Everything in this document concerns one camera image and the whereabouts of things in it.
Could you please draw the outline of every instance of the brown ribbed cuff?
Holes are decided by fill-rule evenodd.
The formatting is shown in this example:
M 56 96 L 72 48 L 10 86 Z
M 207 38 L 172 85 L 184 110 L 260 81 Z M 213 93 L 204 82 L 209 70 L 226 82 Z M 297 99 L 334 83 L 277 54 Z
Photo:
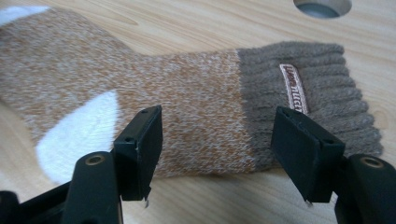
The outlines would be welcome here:
M 368 105 L 348 74 L 343 53 L 339 45 L 302 42 L 238 50 L 246 127 L 258 170 L 274 165 L 270 142 L 276 107 L 291 106 L 293 96 L 300 104 L 301 93 L 305 113 L 346 143 L 347 156 L 381 153 L 379 130 L 373 126 Z M 287 80 L 281 64 L 295 68 L 302 92 L 288 92 L 286 83 L 294 80 Z

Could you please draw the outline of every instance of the wooden surface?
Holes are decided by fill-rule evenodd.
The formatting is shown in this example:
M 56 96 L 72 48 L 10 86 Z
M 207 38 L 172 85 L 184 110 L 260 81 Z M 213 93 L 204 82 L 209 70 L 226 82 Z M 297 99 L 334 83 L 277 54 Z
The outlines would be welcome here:
M 0 7 L 66 7 L 99 24 L 131 49 L 149 55 L 261 47 L 282 40 L 335 42 L 346 48 L 350 75 L 362 89 L 383 135 L 382 158 L 396 166 L 396 4 L 352 2 L 339 19 L 320 20 L 291 0 L 17 1 Z M 0 189 L 26 201 L 54 187 L 35 161 L 22 121 L 0 104 Z M 125 223 L 334 223 L 333 203 L 308 207 L 286 174 L 155 179 L 144 203 L 124 203 Z

